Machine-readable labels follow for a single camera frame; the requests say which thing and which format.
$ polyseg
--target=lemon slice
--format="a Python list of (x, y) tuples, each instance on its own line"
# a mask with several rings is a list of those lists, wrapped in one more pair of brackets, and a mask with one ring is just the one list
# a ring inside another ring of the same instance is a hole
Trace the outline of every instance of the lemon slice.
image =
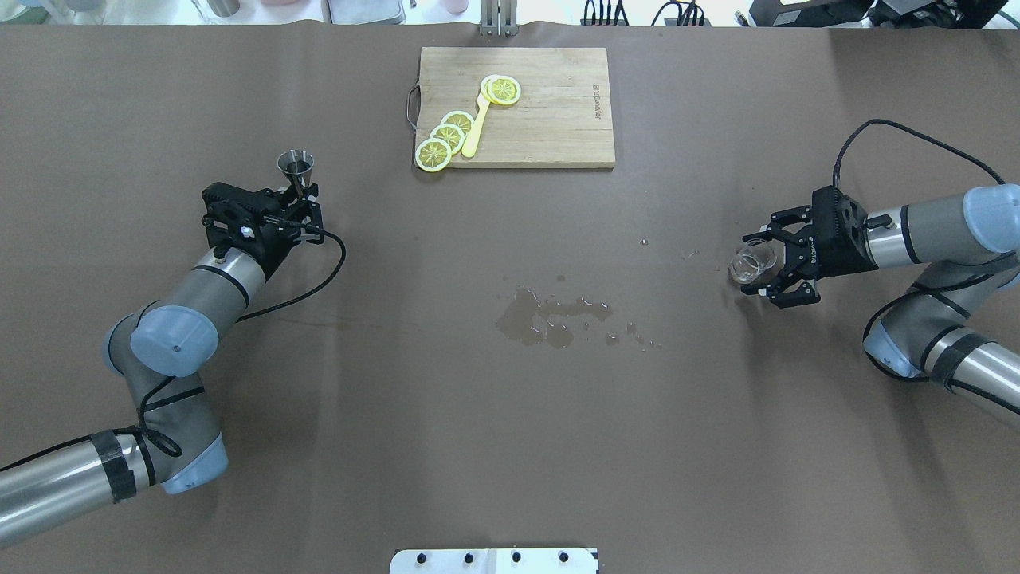
[(445, 141), (450, 146), (450, 152), (456, 154), (464, 147), (464, 129), (453, 123), (440, 123), (428, 134), (429, 138), (437, 138)]
[(520, 84), (509, 75), (498, 75), (486, 86), (489, 99), (500, 105), (513, 105), (520, 99)]
[(481, 79), (481, 93), (482, 94), (488, 94), (489, 93), (489, 83), (492, 82), (493, 80), (496, 80), (497, 77), (504, 77), (504, 76), (500, 75), (499, 73), (490, 73), (489, 75), (487, 75), (487, 76), (484, 76), (484, 77)]
[(450, 144), (439, 138), (428, 138), (414, 150), (414, 162), (426, 171), (439, 171), (450, 163), (453, 150)]
[(471, 125), (474, 124), (474, 116), (466, 111), (455, 109), (450, 113), (443, 116), (443, 120), (440, 123), (453, 123), (454, 125), (460, 127), (462, 132), (467, 134), (471, 131)]

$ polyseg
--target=spill on table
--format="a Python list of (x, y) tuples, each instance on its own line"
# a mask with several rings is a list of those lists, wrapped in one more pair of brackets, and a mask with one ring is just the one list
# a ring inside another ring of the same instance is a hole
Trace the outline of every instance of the spill on table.
[[(597, 331), (595, 322), (604, 323), (613, 315), (613, 309), (609, 304), (590, 302), (583, 296), (569, 304), (562, 304), (554, 300), (555, 296), (549, 296), (548, 299), (543, 300), (534, 291), (518, 286), (517, 293), (503, 312), (503, 316), (496, 320), (496, 327), (507, 338), (527, 347), (548, 344), (553, 349), (566, 349), (574, 343), (574, 334), (570, 325), (571, 319), (578, 317), (594, 319), (595, 321), (580, 323), (580, 328), (584, 331)], [(643, 348), (646, 347), (645, 338), (638, 335), (638, 326), (633, 323), (627, 324), (626, 337)], [(585, 336), (584, 341), (591, 340)], [(609, 331), (605, 334), (607, 346), (618, 346), (623, 341), (624, 337), (619, 332)], [(649, 342), (647, 348), (662, 349), (662, 346), (656, 346)]]

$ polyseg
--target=cup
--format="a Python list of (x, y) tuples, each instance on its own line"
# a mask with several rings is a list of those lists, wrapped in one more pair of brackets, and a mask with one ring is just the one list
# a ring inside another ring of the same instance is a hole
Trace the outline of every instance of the cup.
[(747, 284), (754, 282), (775, 265), (776, 254), (772, 245), (763, 239), (752, 239), (736, 250), (729, 259), (729, 275), (733, 280)]
[(443, 0), (443, 7), (451, 14), (459, 14), (467, 9), (468, 0)]

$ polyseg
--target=metal jigger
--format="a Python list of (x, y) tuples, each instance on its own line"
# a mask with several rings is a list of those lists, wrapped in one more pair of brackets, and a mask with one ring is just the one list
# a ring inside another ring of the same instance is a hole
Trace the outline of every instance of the metal jigger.
[(312, 165), (315, 158), (311, 153), (303, 149), (290, 149), (279, 154), (276, 159), (276, 167), (284, 172), (284, 175), (294, 184), (294, 187), (304, 195), (308, 189), (309, 177), (312, 172)]

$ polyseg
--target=wooden cutting board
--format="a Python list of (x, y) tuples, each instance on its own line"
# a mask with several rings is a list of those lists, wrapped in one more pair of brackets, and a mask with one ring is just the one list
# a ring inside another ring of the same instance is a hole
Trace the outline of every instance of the wooden cutting board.
[(612, 168), (613, 112), (605, 48), (422, 48), (415, 147), (447, 112), (475, 115), (481, 79), (512, 75), (512, 106), (493, 104), (477, 154), (448, 167)]

